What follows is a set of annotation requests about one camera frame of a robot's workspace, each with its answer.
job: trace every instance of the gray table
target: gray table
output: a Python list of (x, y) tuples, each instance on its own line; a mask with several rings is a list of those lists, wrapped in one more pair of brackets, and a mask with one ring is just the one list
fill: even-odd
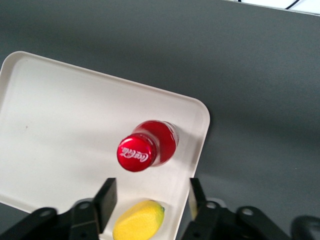
[[(0, 62), (22, 50), (201, 100), (206, 195), (288, 233), (320, 217), (319, 29), (319, 16), (222, 0), (1, 0)], [(0, 204), (0, 232), (24, 214)]]

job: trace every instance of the plastic bottle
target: plastic bottle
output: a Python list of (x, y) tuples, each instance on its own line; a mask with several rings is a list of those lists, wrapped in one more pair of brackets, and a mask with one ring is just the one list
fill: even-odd
[(138, 125), (117, 149), (120, 165), (131, 172), (166, 163), (175, 153), (179, 136), (166, 121), (148, 120)]

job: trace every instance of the white tray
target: white tray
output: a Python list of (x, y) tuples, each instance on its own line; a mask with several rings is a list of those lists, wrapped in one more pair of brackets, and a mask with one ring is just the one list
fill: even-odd
[[(199, 100), (27, 52), (9, 55), (0, 73), (0, 202), (26, 212), (63, 213), (117, 178), (116, 219), (144, 199), (165, 207), (153, 240), (174, 240), (210, 123)], [(142, 172), (124, 170), (116, 149), (146, 120), (173, 123), (173, 158)]]

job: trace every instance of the coca-cola logo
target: coca-cola logo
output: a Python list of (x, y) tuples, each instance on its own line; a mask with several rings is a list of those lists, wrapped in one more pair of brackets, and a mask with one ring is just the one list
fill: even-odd
[(149, 158), (148, 153), (142, 153), (140, 151), (136, 151), (127, 147), (121, 147), (122, 153), (120, 153), (120, 156), (125, 157), (126, 159), (138, 159), (140, 163), (145, 162)]

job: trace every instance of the bottle cap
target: bottle cap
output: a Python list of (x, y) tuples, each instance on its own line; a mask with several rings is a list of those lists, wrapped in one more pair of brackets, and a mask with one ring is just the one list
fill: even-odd
[(124, 169), (139, 172), (155, 161), (157, 147), (155, 141), (147, 134), (135, 133), (121, 141), (116, 155)]

